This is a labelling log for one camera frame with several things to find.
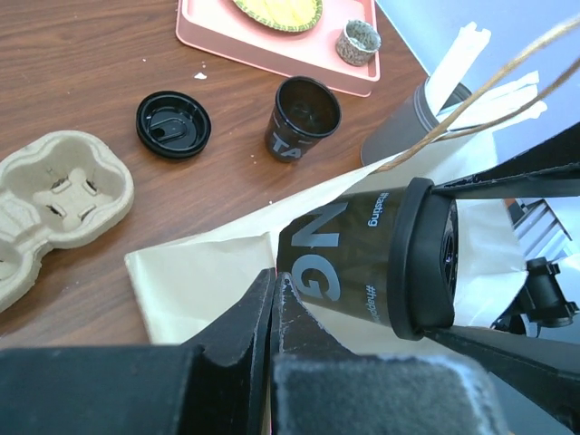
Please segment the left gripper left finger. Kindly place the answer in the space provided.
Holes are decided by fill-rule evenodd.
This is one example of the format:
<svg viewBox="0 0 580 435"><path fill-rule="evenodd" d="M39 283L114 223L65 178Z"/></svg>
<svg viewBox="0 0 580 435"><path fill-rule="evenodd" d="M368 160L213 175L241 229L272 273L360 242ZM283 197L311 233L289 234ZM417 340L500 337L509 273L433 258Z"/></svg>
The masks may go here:
<svg viewBox="0 0 580 435"><path fill-rule="evenodd" d="M1 352L4 434L258 434L276 273L179 345Z"/></svg>

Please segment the black cup lid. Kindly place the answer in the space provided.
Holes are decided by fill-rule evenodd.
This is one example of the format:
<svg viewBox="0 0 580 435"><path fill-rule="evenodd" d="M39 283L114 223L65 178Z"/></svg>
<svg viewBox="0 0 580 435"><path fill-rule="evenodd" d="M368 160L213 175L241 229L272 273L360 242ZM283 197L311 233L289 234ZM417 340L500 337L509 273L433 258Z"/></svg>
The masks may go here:
<svg viewBox="0 0 580 435"><path fill-rule="evenodd" d="M211 129L206 109L182 92L154 92L136 110L136 131L141 143L165 159L196 156L206 148Z"/></svg>
<svg viewBox="0 0 580 435"><path fill-rule="evenodd" d="M391 328L419 340L432 327L454 321L459 263L456 201L434 194L429 179L412 179L404 190L391 233L387 307Z"/></svg>

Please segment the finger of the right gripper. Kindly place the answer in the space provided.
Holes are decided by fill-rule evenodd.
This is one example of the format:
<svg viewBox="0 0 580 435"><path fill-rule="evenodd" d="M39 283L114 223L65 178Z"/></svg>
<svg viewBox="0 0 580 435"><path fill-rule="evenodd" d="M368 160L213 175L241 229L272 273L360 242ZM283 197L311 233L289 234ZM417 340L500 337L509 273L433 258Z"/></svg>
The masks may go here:
<svg viewBox="0 0 580 435"><path fill-rule="evenodd" d="M425 336L477 361L570 430L579 429L579 345L451 326Z"/></svg>
<svg viewBox="0 0 580 435"><path fill-rule="evenodd" d="M579 195L579 124L497 166L440 184L454 199L567 198Z"/></svg>

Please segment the black coffee cup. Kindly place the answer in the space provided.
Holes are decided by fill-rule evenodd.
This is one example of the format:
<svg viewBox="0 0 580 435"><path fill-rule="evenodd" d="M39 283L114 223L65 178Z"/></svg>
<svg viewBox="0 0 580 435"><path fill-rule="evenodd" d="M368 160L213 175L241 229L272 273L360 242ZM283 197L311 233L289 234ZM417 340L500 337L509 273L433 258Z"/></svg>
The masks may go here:
<svg viewBox="0 0 580 435"><path fill-rule="evenodd" d="M333 135L341 120L341 106L328 87L310 77L290 77L276 90L266 149L275 159L294 163Z"/></svg>
<svg viewBox="0 0 580 435"><path fill-rule="evenodd" d="M404 188L343 194L294 219L279 235L276 269L302 300L389 325L389 286L405 252L398 221Z"/></svg>

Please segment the brown paper bag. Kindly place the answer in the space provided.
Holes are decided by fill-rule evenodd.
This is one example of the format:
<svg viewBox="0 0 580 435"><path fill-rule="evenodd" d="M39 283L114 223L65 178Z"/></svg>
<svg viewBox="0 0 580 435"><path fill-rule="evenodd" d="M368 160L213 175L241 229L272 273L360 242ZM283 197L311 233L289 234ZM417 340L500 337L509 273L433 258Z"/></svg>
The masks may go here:
<svg viewBox="0 0 580 435"><path fill-rule="evenodd" d="M237 303L258 273L275 263L280 231L343 193L400 187L415 176L437 182L489 169L497 162L491 130L431 144L400 166L347 172L193 237L126 256L149 337L183 343ZM455 322L489 327L515 299L527 273L505 203L459 203L459 287Z"/></svg>

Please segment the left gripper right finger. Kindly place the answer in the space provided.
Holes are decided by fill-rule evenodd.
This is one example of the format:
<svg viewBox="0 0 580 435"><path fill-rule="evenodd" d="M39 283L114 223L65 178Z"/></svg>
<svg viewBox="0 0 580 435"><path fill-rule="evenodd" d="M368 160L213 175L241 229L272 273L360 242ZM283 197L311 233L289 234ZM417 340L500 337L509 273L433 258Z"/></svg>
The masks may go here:
<svg viewBox="0 0 580 435"><path fill-rule="evenodd" d="M278 275L272 309L274 434L508 434L488 374L458 354L357 355Z"/></svg>

